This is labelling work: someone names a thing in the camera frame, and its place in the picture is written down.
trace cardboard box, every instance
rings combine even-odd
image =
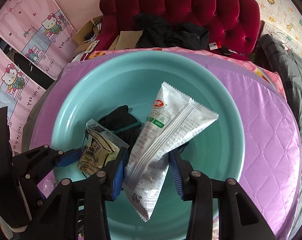
[[[81,52],[81,51],[85,51],[89,46],[90,44],[93,42],[93,41],[89,41],[89,42],[86,42],[86,43],[83,43],[85,40],[85,37],[86,35],[88,35],[88,33],[90,33],[92,31],[92,27],[93,27],[93,24],[99,20],[100,18],[102,17],[99,16],[99,17],[96,17],[96,18],[93,18],[92,20],[90,20],[89,22],[87,22],[74,36],[73,36],[73,39],[78,43],[78,48],[75,50],[75,52]],[[94,31],[94,34],[97,36],[99,34],[99,29],[97,27],[93,28],[93,31]]]
[[[115,50],[134,49],[143,31],[123,31],[120,32],[119,40],[115,46]]]

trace wallpaper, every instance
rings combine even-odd
[[[291,0],[256,0],[264,33],[273,34],[302,58],[302,16]]]

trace red logo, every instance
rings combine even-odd
[[[157,99],[154,101],[153,107],[156,107],[156,108],[165,107],[165,103],[162,100]]]

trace gray blanket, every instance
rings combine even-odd
[[[270,66],[278,72],[283,82],[287,103],[289,104],[298,123],[302,142],[302,59],[291,51],[286,51],[284,46],[270,35],[259,39]],[[302,176],[300,198],[295,214],[295,219],[289,239],[297,233],[302,225]]]

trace black jacket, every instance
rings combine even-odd
[[[190,22],[179,24],[176,31],[161,16],[147,13],[137,14],[135,23],[143,29],[143,34],[136,44],[136,48],[169,48],[206,49],[209,42],[209,30]]]

